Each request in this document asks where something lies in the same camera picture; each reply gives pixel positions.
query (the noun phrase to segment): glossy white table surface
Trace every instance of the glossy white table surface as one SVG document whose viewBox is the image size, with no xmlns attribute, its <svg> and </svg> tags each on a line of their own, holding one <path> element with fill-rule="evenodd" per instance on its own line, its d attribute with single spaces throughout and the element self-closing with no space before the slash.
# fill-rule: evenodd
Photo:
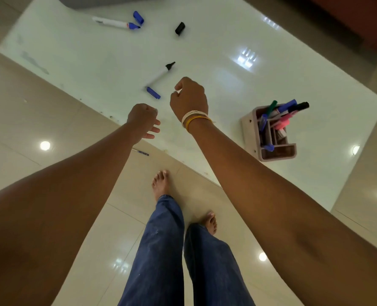
<svg viewBox="0 0 377 306">
<path fill-rule="evenodd" d="M 134 10 L 145 18 L 135 32 L 91 19 L 134 22 Z M 178 37 L 181 21 L 186 29 Z M 248 50 L 255 56 L 242 62 Z M 136 103 L 158 108 L 161 133 L 150 143 L 216 183 L 169 106 L 181 77 L 204 85 L 210 117 L 241 146 L 239 120 L 254 107 L 307 101 L 311 107 L 287 128 L 297 157 L 266 165 L 327 210 L 360 154 L 352 156 L 352 147 L 362 150 L 377 120 L 377 95 L 243 0 L 151 0 L 82 11 L 34 0 L 0 52 L 119 124 Z M 152 86 L 161 95 L 156 100 L 142 87 L 172 61 Z"/>
</svg>

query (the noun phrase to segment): beige desk organizer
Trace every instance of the beige desk organizer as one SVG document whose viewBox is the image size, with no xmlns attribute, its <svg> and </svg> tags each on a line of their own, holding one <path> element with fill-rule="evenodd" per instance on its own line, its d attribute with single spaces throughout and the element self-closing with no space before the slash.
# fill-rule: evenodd
<svg viewBox="0 0 377 306">
<path fill-rule="evenodd" d="M 241 118 L 242 132 L 245 139 L 245 150 L 261 162 L 292 159 L 296 157 L 296 144 L 288 144 L 288 137 L 280 138 L 275 129 L 271 129 L 271 122 L 277 120 L 268 119 L 265 129 L 259 133 L 258 124 L 263 113 L 269 106 L 254 108 L 249 114 Z M 270 152 L 261 145 L 272 144 L 275 150 Z"/>
</svg>

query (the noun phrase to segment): bare foot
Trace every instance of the bare foot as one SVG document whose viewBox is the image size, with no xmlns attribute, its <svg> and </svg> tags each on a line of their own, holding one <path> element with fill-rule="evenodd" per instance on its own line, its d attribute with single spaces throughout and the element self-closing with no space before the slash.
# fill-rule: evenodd
<svg viewBox="0 0 377 306">
<path fill-rule="evenodd" d="M 157 173 L 155 178 L 153 178 L 152 189 L 155 194 L 156 202 L 162 195 L 170 195 L 170 180 L 168 175 L 169 172 L 164 170 Z"/>
<path fill-rule="evenodd" d="M 211 235 L 216 233 L 216 218 L 213 212 L 209 212 L 203 221 L 200 222 L 201 225 L 205 226 Z"/>
</svg>

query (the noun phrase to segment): bracelet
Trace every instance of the bracelet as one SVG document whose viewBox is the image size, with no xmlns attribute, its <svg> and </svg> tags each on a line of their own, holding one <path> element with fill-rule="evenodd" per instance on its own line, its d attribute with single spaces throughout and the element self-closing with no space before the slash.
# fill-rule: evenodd
<svg viewBox="0 0 377 306">
<path fill-rule="evenodd" d="M 192 120 L 194 120 L 194 119 L 196 119 L 196 118 L 204 118 L 204 119 L 208 119 L 208 120 L 210 120 L 210 121 L 212 122 L 212 120 L 211 120 L 210 118 L 206 117 L 206 116 L 194 116 L 193 118 L 189 119 L 189 120 L 187 121 L 187 123 L 186 123 L 186 130 L 187 130 L 187 132 L 188 132 L 188 125 L 190 124 L 190 122 L 191 122 Z"/>
<path fill-rule="evenodd" d="M 188 112 L 187 114 L 185 114 L 184 117 L 181 119 L 181 125 L 183 126 L 183 128 L 184 128 L 184 122 L 186 121 L 187 117 L 189 117 L 191 115 L 195 115 L 195 114 L 203 115 L 203 116 L 206 116 L 207 118 L 209 118 L 206 113 L 200 112 L 199 110 L 192 110 L 192 111 Z"/>
</svg>

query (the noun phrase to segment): denim pants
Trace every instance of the denim pants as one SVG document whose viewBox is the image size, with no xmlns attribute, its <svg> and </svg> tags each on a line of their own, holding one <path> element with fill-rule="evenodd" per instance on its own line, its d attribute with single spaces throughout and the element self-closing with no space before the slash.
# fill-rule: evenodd
<svg viewBox="0 0 377 306">
<path fill-rule="evenodd" d="M 183 306 L 183 247 L 195 306 L 254 305 L 230 247 L 200 224 L 188 227 L 184 241 L 180 206 L 171 196 L 162 195 L 146 225 L 118 306 Z"/>
</svg>

